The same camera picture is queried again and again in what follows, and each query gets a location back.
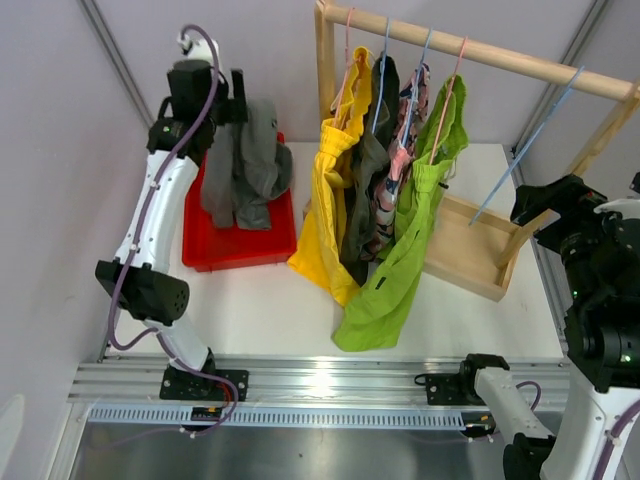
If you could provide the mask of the grey shorts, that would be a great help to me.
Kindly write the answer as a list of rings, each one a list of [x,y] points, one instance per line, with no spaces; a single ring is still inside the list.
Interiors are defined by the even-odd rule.
[[[268,203],[281,197],[293,179],[293,155],[277,138],[275,104],[247,103],[248,120],[216,129],[201,186],[201,207],[218,229],[272,227]]]

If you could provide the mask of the blue hanger of grey shorts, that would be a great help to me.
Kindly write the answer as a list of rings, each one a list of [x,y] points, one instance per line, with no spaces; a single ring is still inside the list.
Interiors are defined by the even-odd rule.
[[[469,226],[474,225],[479,220],[480,215],[487,209],[487,207],[489,206],[489,204],[491,203],[491,201],[493,200],[494,196],[497,194],[499,189],[506,182],[506,180],[511,177],[511,174],[514,171],[514,169],[519,165],[521,160],[528,153],[528,150],[531,148],[531,146],[533,145],[533,143],[535,142],[537,137],[541,134],[543,129],[546,127],[547,123],[552,118],[552,116],[555,114],[556,110],[560,106],[562,106],[564,104],[564,102],[567,100],[567,98],[571,95],[571,92],[573,91],[574,84],[576,83],[576,81],[579,78],[579,76],[583,73],[584,69],[585,69],[584,65],[580,66],[577,69],[576,73],[573,75],[571,80],[563,88],[563,90],[562,90],[561,94],[559,95],[559,97],[551,105],[551,107],[549,108],[549,111],[546,113],[544,118],[537,124],[537,126],[534,129],[533,133],[526,139],[526,141],[525,141],[524,145],[521,147],[521,149],[516,151],[516,155],[514,156],[512,162],[509,164],[509,166],[507,167],[505,172],[502,174],[502,176],[496,182],[496,184],[491,189],[491,191],[489,192],[489,194],[487,195],[485,200],[479,206],[479,208],[476,211],[476,213],[474,214],[474,216],[469,221],[469,223],[468,223]]]

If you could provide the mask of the pink hanger of green shorts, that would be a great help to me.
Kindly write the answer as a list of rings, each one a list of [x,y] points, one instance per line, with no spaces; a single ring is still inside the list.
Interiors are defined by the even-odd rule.
[[[456,65],[454,68],[454,71],[449,79],[449,82],[447,84],[447,91],[446,91],[446,95],[445,95],[445,99],[443,102],[443,106],[442,106],[442,111],[441,111],[441,115],[440,115],[440,119],[439,119],[439,123],[438,123],[438,127],[436,130],[436,135],[434,138],[434,143],[432,146],[432,150],[431,150],[431,154],[430,154],[430,158],[429,158],[429,165],[433,165],[434,162],[434,158],[436,156],[436,152],[438,150],[438,144],[439,144],[439,140],[440,140],[440,136],[441,136],[441,131],[445,122],[445,118],[446,118],[446,113],[447,113],[447,109],[448,109],[448,104],[453,92],[453,86],[455,84],[455,80],[458,76],[458,70],[460,68],[462,59],[464,57],[464,52],[465,52],[465,48],[468,42],[468,36],[465,36],[462,43],[461,43],[461,48],[457,57],[457,61],[456,61]]]

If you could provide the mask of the lime green shorts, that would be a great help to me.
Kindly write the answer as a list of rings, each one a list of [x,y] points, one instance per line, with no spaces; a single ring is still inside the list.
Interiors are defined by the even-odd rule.
[[[395,347],[409,316],[444,195],[443,186],[459,154],[469,145],[463,122],[467,88],[458,74],[438,150],[433,165],[429,165],[450,77],[438,92],[426,125],[418,135],[417,158],[398,202],[395,244],[385,251],[382,263],[347,304],[342,322],[333,333],[333,342],[343,351]]]

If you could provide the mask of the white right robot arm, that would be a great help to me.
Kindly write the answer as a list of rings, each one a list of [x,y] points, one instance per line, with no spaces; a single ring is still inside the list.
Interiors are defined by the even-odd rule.
[[[506,360],[470,354],[456,382],[489,408],[505,441],[507,479],[612,479],[639,417],[639,202],[610,201],[576,175],[521,185],[511,221],[546,210],[558,219],[535,234],[560,255],[571,290],[564,335],[569,394],[557,433],[536,417]]]

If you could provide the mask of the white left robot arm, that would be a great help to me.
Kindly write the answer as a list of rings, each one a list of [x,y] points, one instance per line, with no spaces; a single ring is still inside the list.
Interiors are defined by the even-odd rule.
[[[148,131],[146,172],[134,214],[112,260],[95,277],[109,294],[109,343],[128,351],[148,335],[169,357],[169,369],[197,400],[217,387],[215,360],[186,317],[189,285],[169,273],[177,220],[219,126],[248,119],[244,73],[220,73],[206,60],[176,62],[170,94]]]

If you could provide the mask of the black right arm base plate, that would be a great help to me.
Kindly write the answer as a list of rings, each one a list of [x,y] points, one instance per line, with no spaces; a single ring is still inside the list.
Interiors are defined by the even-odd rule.
[[[471,383],[460,373],[422,373],[414,384],[423,387],[431,406],[482,406]]]

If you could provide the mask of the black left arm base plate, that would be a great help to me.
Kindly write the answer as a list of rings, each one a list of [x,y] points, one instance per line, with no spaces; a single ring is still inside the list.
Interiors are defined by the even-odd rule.
[[[222,369],[217,370],[216,375],[233,383],[239,394],[239,402],[245,401],[249,386],[247,370]],[[168,366],[163,374],[159,397],[162,400],[231,402],[233,392],[224,383]]]

